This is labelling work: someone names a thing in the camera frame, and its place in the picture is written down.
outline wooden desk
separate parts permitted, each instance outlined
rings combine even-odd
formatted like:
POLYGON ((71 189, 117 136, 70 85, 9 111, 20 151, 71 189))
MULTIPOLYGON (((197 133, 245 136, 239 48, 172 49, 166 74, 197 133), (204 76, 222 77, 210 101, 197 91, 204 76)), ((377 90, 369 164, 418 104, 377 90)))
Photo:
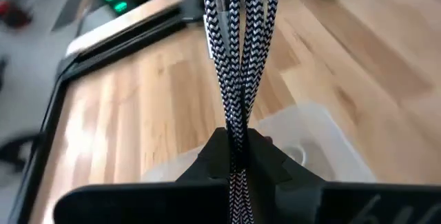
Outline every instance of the wooden desk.
MULTIPOLYGON (((380 181, 441 183, 440 14, 440 0, 280 0, 251 126, 315 101, 380 181)), ((32 223, 67 191, 137 182, 224 125, 201 28, 79 79, 64 104, 32 223)))

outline zigzag pattern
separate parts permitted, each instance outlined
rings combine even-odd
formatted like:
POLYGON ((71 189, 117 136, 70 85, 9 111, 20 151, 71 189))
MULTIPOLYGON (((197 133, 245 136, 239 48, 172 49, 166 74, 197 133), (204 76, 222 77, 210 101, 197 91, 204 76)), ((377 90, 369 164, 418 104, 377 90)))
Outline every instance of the zigzag pattern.
POLYGON ((274 30, 278 0, 267 0, 268 10, 264 19, 263 0, 245 0, 246 27, 242 57, 240 57, 240 0, 229 4, 229 54, 226 54, 218 24, 216 0, 204 0, 207 30, 212 47, 214 65, 219 80, 220 93, 227 129, 233 138, 229 175, 229 222, 254 223, 246 169, 239 163, 243 155, 245 132, 242 108, 246 111, 246 123, 251 115, 258 85, 267 59, 274 30))

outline red object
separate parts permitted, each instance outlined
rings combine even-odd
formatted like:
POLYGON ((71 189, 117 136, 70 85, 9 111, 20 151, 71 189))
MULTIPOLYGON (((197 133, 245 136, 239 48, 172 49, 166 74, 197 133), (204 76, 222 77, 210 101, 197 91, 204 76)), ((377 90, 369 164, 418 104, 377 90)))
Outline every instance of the red object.
POLYGON ((8 12, 9 6, 10 6, 9 2, 0 1, 0 17, 8 12))
POLYGON ((28 25, 32 17, 17 4, 10 1, 0 2, 0 20, 10 28, 22 28, 28 25))

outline clear plastic container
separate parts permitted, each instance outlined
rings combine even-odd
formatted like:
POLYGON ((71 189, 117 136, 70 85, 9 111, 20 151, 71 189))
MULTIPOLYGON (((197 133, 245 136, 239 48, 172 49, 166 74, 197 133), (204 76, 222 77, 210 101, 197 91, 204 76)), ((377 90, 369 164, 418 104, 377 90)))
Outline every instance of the clear plastic container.
MULTIPOLYGON (((328 111, 316 103, 293 105, 258 123, 257 130, 308 170, 328 181, 375 182, 328 111)), ((196 160, 202 147, 146 172, 142 181, 174 181, 196 160)))

